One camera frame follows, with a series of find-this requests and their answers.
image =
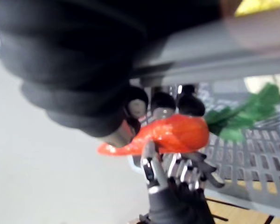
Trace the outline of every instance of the wooden surface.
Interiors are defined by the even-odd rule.
[[[268,214],[254,210],[244,210],[236,207],[208,202],[213,215],[227,218],[228,222],[215,218],[216,224],[264,224],[269,217]],[[280,218],[274,218],[271,224],[280,224]]]
[[[245,181],[238,181],[238,185],[245,186]],[[267,189],[271,194],[276,194],[276,185],[273,182],[267,183]],[[253,188],[262,190],[260,182],[253,182]],[[219,204],[208,201],[210,211],[213,215],[227,218],[228,222],[215,219],[216,224],[264,224],[269,217],[269,214],[261,213],[255,210],[244,210],[236,207]],[[280,218],[274,218],[271,224],[280,224]]]

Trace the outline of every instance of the green leaf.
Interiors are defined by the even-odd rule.
[[[231,140],[237,142],[241,142],[245,139],[240,129],[232,129],[232,128],[224,128],[221,131],[219,137],[224,140]]]
[[[275,106],[280,103],[279,89],[267,84],[258,94],[252,94],[245,104],[232,110],[210,111],[205,120],[210,132],[226,140],[244,139],[243,128],[254,126],[255,122],[268,119],[275,114]]]

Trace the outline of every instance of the robotic hand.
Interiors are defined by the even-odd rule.
[[[158,154],[148,142],[141,157],[147,183],[149,213],[140,215],[140,224],[214,224],[204,197],[206,180],[216,187],[224,181],[216,167],[202,153]]]

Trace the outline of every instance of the yellow object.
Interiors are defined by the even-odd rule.
[[[280,8],[280,0],[243,0],[235,15],[241,16],[277,8]]]

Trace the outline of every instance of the gray plastic basket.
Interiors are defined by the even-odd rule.
[[[209,111],[236,107],[249,93],[243,81],[236,80],[202,83],[198,96]],[[152,120],[148,116],[144,124]],[[205,193],[280,217],[280,105],[276,116],[257,123],[244,134],[242,143],[224,141],[211,135],[209,145],[202,151],[209,161],[217,165],[217,172],[226,180],[226,186],[216,189],[208,184]],[[141,172],[139,157],[131,157],[129,161],[134,170]]]

